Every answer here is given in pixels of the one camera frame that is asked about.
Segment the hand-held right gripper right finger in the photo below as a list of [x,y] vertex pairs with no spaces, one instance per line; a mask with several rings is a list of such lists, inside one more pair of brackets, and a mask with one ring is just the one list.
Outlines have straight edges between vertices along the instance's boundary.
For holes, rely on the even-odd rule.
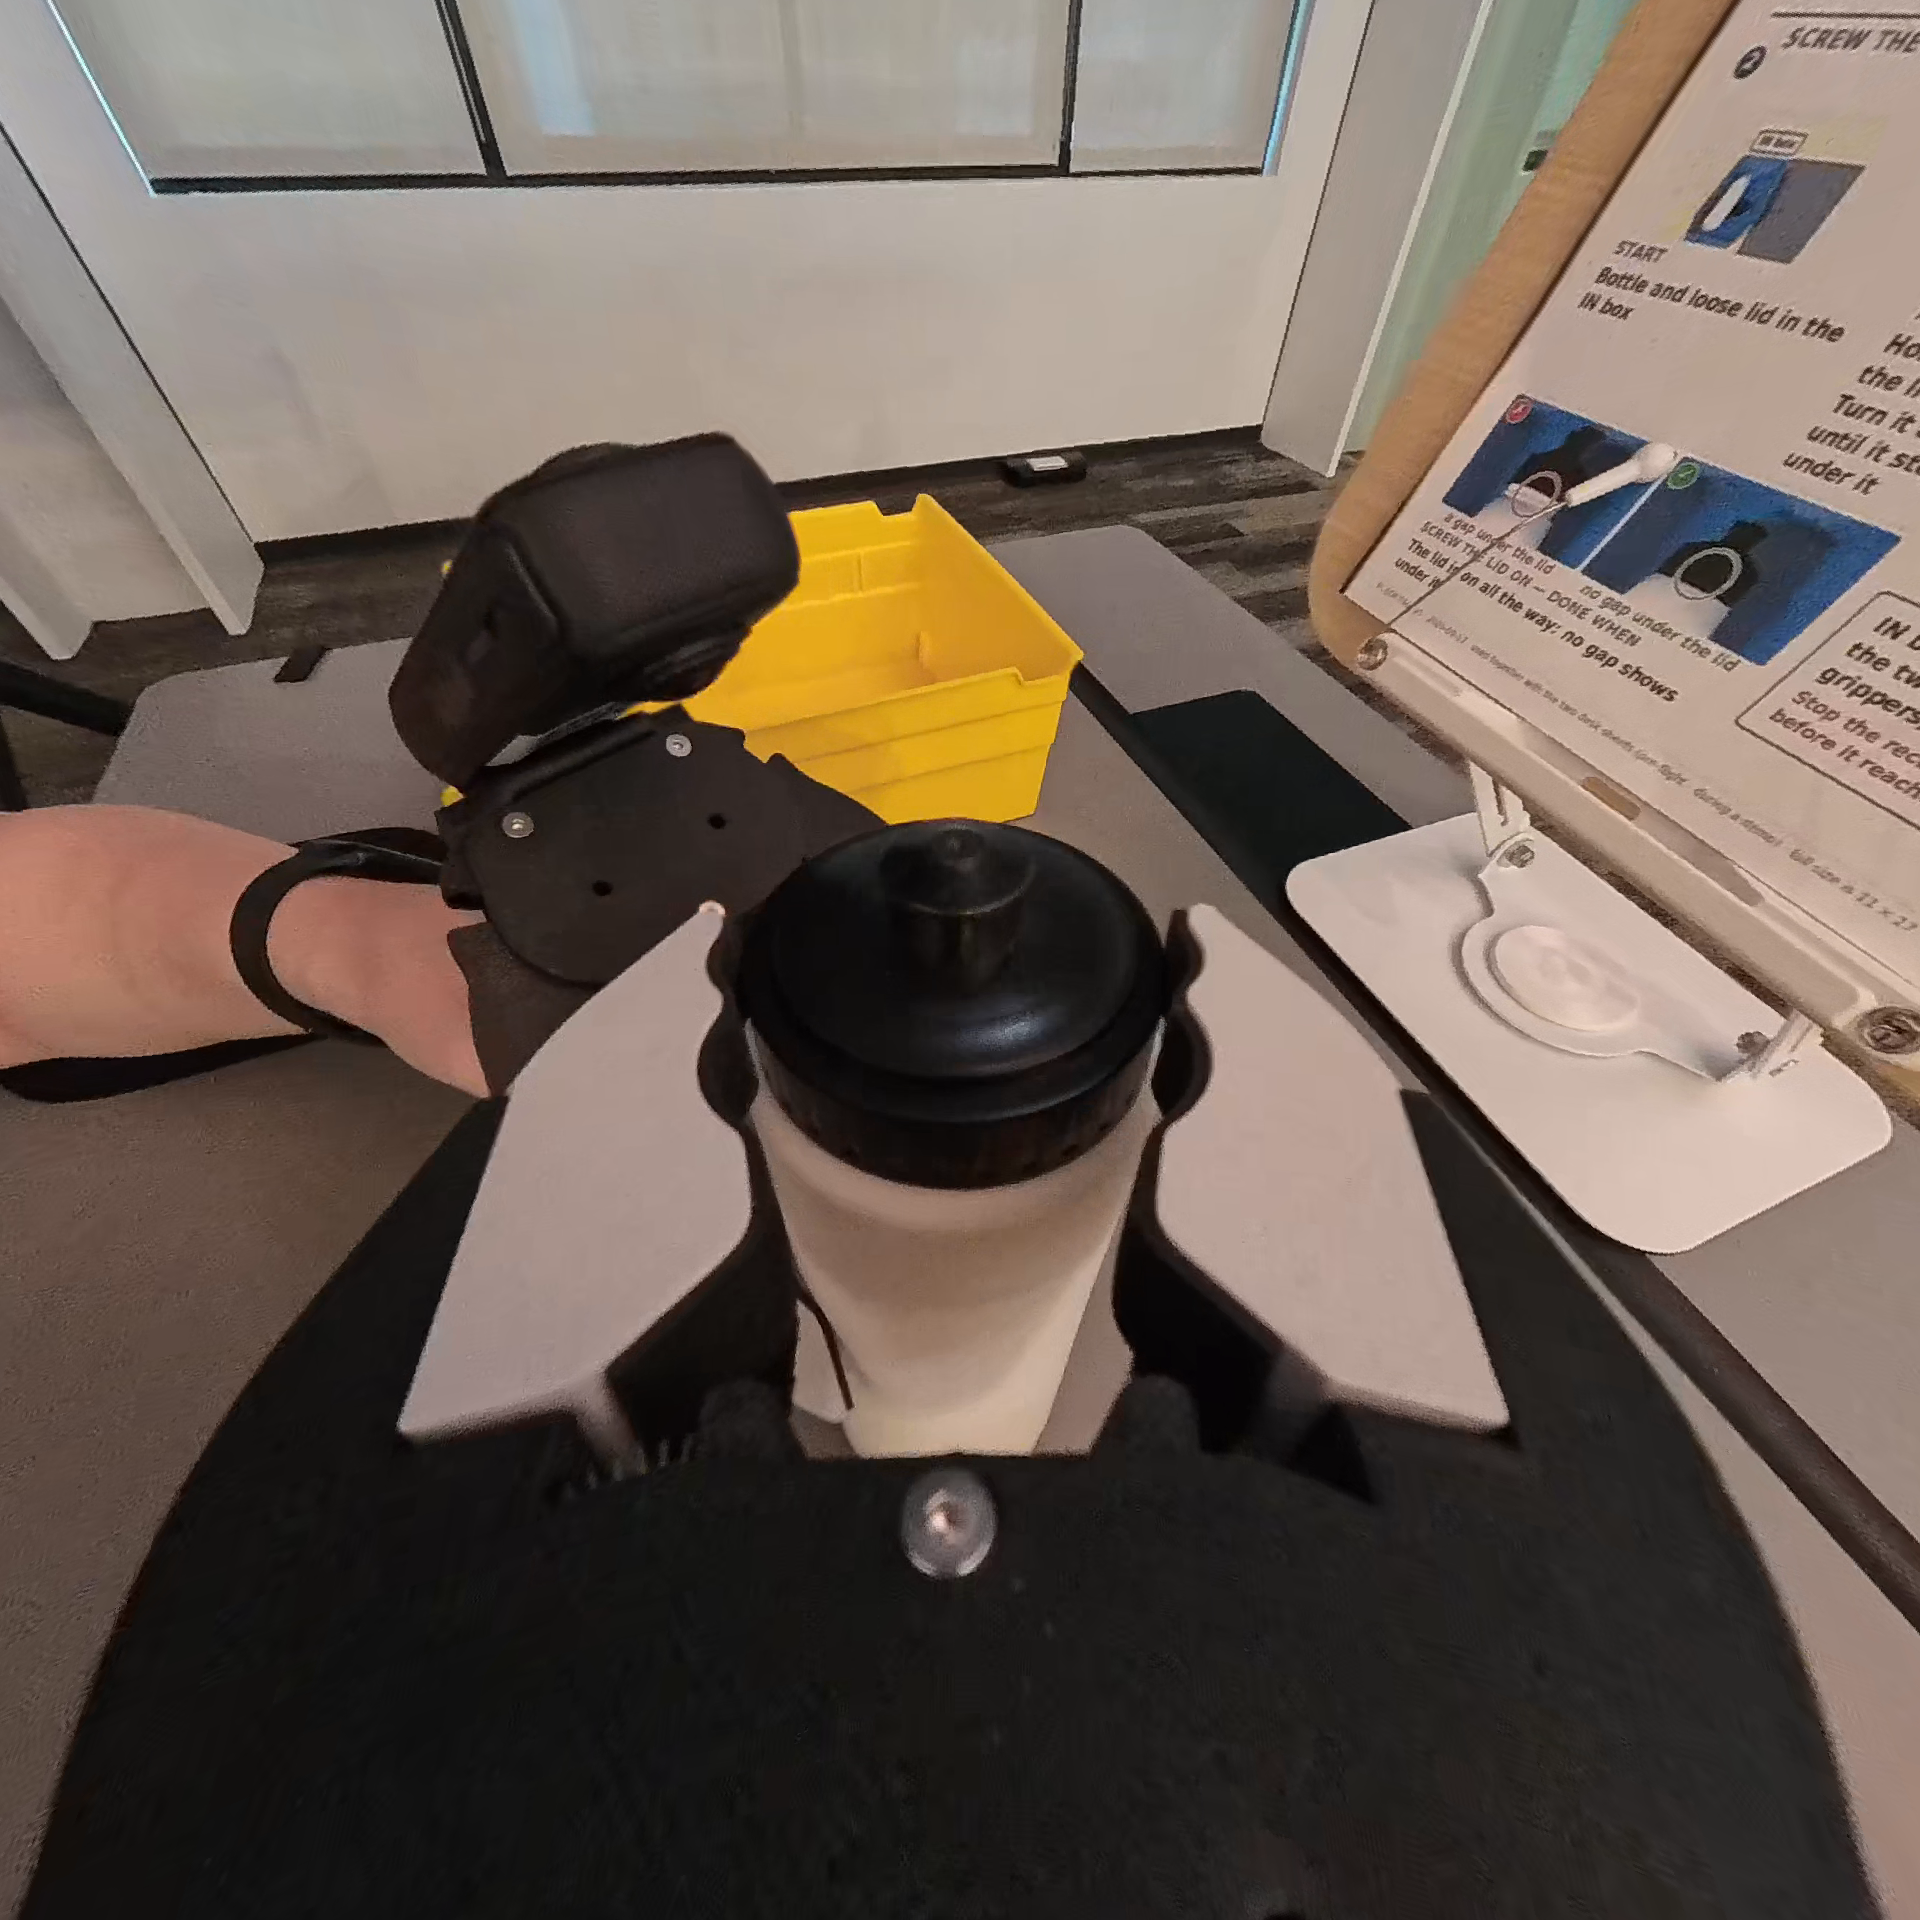
[[1132,1375],[1186,1393],[1204,1451],[1284,1459],[1331,1413],[1501,1432],[1397,1073],[1220,908],[1169,937],[1160,1122],[1115,1270]]

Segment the printed instruction sheet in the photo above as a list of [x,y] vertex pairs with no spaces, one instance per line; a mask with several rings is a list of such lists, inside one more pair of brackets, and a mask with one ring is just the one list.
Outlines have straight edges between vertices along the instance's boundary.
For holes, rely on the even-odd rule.
[[1915,4],[1735,4],[1347,597],[1388,616],[1516,487],[1679,463],[1393,637],[1805,913],[1915,1057]]

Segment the white stand base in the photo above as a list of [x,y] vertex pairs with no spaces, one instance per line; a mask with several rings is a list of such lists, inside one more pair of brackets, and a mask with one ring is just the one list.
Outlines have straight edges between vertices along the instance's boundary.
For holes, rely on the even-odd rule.
[[1288,903],[1573,1214],[1690,1253],[1892,1143],[1813,1020],[1470,784],[1473,811],[1295,866]]

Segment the window frame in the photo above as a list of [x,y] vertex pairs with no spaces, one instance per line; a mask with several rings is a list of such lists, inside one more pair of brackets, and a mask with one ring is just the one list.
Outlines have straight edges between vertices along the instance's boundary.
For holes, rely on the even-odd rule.
[[50,3],[159,195],[1267,176],[1293,3]]

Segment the person's left hand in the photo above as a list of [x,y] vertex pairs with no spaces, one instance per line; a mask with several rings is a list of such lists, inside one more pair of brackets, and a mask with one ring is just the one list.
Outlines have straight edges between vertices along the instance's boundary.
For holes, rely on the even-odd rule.
[[268,956],[303,1007],[374,1035],[448,1087],[484,1095],[469,979],[451,948],[456,930],[480,922],[428,884],[318,877],[277,904]]

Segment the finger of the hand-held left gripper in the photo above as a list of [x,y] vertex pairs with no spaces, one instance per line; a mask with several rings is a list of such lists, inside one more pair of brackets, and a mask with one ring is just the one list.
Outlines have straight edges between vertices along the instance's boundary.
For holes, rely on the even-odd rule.
[[799,1291],[794,1405],[823,1422],[846,1422],[853,1409],[853,1383],[842,1338],[828,1311],[809,1291]]

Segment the white plastic bottle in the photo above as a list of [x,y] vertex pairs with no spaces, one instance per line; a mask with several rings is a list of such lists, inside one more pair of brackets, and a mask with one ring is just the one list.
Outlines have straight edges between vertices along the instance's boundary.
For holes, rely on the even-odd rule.
[[1003,1188],[908,1188],[752,1109],[799,1278],[850,1368],[853,1453],[1036,1451],[1160,1122],[1140,1090],[1092,1153]]

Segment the black bottle lid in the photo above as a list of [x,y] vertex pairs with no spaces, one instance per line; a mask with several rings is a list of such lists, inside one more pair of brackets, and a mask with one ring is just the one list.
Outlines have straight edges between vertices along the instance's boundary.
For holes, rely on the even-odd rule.
[[877,1180],[986,1190],[1117,1133],[1172,989],[1157,921],[1106,866],[938,818],[802,862],[752,914],[732,992],[803,1137]]

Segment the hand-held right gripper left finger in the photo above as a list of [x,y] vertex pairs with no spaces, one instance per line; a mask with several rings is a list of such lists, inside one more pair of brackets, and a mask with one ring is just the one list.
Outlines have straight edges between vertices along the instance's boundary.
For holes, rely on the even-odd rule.
[[506,1094],[397,1432],[567,1422],[595,1464],[692,1449],[714,1388],[794,1415],[799,1298],[756,1146],[702,1077],[730,928],[698,904]]

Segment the wooden display board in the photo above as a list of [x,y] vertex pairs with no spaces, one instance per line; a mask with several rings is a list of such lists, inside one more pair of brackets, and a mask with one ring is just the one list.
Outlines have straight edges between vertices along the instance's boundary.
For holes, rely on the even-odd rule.
[[1309,564],[1309,619],[1342,666],[1495,780],[1500,795],[1550,820],[1569,850],[1595,858],[1602,877],[1657,903],[1657,917],[1684,945],[1760,981],[1769,1009],[1818,1014],[1831,1053],[1915,1122],[1915,1057],[1883,1057],[1860,1033],[1866,1014],[1896,994],[1874,992],[1857,1007],[1836,999],[1860,992],[1854,981],[1874,972],[1870,962],[1826,954],[1805,913],[1452,670],[1425,666],[1411,641],[1393,637],[1388,619],[1347,597],[1733,13],[1733,3],[1645,3],[1627,13],[1537,186],[1465,279],[1334,499]]

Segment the yellow plastic bin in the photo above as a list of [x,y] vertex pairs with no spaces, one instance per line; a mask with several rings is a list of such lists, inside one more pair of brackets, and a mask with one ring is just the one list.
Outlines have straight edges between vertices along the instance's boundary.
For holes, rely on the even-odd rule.
[[688,716],[891,824],[1040,809],[1081,648],[932,496],[799,516],[799,589]]

